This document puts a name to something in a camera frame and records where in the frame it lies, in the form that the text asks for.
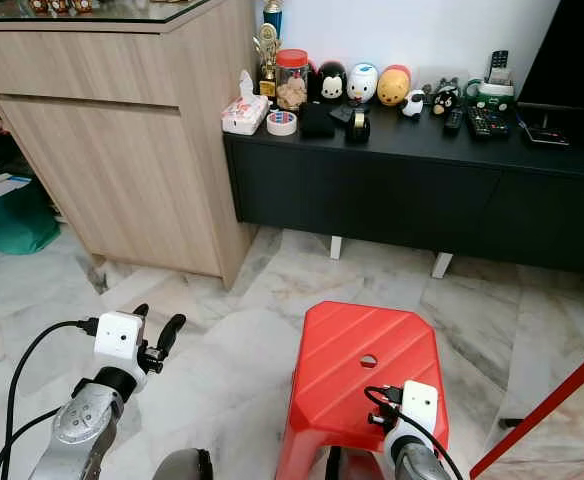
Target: black television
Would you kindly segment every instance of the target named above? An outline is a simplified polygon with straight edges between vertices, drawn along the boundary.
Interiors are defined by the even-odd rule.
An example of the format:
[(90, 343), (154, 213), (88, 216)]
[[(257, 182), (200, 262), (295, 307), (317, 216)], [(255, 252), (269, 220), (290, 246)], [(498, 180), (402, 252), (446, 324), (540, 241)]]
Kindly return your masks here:
[(517, 105), (584, 114), (584, 0), (561, 0)]

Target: cabinet door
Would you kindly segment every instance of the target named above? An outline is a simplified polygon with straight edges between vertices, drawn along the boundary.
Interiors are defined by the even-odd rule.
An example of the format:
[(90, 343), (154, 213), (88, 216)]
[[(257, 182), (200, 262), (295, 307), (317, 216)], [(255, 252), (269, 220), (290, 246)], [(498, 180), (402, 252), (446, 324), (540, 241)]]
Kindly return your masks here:
[(220, 274), (176, 108), (5, 96), (0, 103), (91, 252)]
[(308, 161), (309, 217), (321, 232), (463, 253), (499, 172), (419, 159), (321, 153)]
[(504, 173), (481, 240), (488, 256), (584, 271), (584, 179)]
[(308, 229), (299, 152), (240, 141), (228, 148), (239, 220)]

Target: tape roll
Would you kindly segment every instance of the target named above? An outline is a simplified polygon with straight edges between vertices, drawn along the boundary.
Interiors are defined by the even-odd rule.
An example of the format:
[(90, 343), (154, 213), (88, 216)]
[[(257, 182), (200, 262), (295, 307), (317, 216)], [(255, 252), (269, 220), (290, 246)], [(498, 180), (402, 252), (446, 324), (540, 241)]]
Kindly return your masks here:
[(278, 137), (296, 132), (296, 115), (290, 112), (272, 112), (266, 119), (268, 132)]

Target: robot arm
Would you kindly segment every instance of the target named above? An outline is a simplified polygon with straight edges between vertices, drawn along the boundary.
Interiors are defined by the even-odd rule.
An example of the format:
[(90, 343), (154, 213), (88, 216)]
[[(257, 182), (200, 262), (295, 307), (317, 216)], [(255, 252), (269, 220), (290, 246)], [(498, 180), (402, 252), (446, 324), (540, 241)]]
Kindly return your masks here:
[(160, 373), (185, 316), (175, 315), (165, 326), (156, 348), (143, 340), (147, 305), (134, 314), (101, 315), (95, 357), (101, 367), (93, 380), (82, 379), (72, 399), (54, 417), (47, 450), (30, 480), (95, 480), (101, 460), (116, 436), (124, 403), (143, 389), (147, 373)]
[[(387, 402), (370, 394), (376, 392)], [(385, 430), (383, 456), (394, 469), (396, 480), (450, 480), (450, 476), (434, 454), (429, 436), (434, 432), (438, 408), (436, 388), (407, 381), (403, 389), (396, 387), (367, 387), (366, 395), (380, 407), (380, 415), (370, 414), (368, 421)], [(414, 423), (401, 420), (400, 411)]]

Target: glass jar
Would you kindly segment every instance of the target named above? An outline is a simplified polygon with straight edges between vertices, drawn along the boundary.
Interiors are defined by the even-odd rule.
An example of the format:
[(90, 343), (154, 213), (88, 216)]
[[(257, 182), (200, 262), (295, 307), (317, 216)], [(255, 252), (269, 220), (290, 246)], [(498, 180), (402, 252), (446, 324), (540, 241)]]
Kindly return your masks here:
[(290, 48), (276, 55), (276, 103), (297, 111), (308, 100), (308, 53)]

